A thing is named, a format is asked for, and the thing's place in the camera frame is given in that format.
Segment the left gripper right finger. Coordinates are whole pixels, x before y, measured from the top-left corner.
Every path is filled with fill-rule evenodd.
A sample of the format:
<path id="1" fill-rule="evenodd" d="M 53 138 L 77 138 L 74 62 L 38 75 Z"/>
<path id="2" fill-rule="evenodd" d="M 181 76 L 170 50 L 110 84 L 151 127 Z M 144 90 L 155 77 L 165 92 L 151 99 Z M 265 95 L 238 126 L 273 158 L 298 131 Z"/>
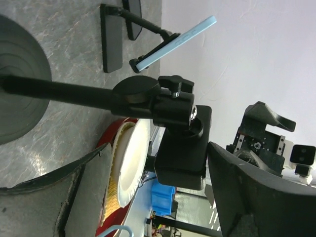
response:
<path id="1" fill-rule="evenodd" d="M 314 237 L 316 190 L 253 166 L 219 145 L 207 147 L 224 237 Z"/>

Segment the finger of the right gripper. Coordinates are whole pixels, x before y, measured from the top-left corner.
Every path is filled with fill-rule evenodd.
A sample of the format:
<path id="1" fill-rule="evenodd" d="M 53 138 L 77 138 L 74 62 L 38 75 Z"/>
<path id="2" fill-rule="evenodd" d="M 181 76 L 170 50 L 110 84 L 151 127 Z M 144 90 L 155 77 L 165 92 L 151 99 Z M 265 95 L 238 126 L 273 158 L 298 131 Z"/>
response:
<path id="1" fill-rule="evenodd" d="M 296 128 L 295 121 L 277 114 L 266 103 L 261 101 L 258 101 L 253 105 L 249 105 L 245 109 L 244 117 L 264 124 L 279 127 L 289 132 L 294 132 Z"/>

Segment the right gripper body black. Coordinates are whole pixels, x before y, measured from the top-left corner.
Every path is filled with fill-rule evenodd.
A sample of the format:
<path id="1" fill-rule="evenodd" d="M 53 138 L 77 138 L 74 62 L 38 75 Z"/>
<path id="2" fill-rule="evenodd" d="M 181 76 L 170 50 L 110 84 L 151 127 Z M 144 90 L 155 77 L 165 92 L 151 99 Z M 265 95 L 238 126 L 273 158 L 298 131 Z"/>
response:
<path id="1" fill-rule="evenodd" d="M 282 176 L 285 137 L 266 130 L 271 122 L 244 116 L 234 142 L 226 150 L 241 160 L 273 175 Z"/>

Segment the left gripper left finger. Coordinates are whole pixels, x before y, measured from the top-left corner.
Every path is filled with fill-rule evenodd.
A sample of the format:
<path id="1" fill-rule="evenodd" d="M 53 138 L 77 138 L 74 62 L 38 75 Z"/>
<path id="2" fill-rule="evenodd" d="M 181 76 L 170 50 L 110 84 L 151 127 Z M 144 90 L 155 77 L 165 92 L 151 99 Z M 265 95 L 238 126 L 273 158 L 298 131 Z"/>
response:
<path id="1" fill-rule="evenodd" d="M 0 189 L 2 237 L 93 237 L 112 165 L 106 143 L 50 173 Z"/>

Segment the black round-base clamp stand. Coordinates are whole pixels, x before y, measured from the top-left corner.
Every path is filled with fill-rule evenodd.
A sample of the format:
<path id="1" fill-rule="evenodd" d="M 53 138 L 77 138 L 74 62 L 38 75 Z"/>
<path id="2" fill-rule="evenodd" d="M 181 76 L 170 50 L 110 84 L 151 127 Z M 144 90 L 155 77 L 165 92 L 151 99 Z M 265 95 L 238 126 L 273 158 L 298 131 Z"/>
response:
<path id="1" fill-rule="evenodd" d="M 0 107 L 2 144 L 24 137 L 42 119 L 50 101 L 150 119 L 165 134 L 155 161 L 166 185 L 199 190 L 205 177 L 211 108 L 194 104 L 193 82 L 179 76 L 135 75 L 113 89 L 52 80 L 48 59 L 36 39 L 13 20 L 0 18 Z"/>

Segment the blue case smartphone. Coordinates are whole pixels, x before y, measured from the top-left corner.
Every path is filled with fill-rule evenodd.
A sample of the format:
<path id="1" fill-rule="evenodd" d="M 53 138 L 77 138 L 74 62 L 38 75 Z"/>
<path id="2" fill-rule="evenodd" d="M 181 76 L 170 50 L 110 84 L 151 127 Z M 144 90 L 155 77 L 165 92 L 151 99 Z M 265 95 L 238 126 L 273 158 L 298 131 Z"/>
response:
<path id="1" fill-rule="evenodd" d="M 210 16 L 203 20 L 202 22 L 198 23 L 185 33 L 180 34 L 175 39 L 172 39 L 170 42 L 162 43 L 162 46 L 159 46 L 158 49 L 155 49 L 153 53 L 147 54 L 143 59 L 139 60 L 135 64 L 135 71 L 141 72 L 142 70 L 146 69 L 150 65 L 152 65 L 154 62 L 160 60 L 162 57 L 166 56 L 179 46 L 185 44 L 198 34 L 202 33 L 212 25 L 214 25 L 217 22 L 215 16 Z"/>

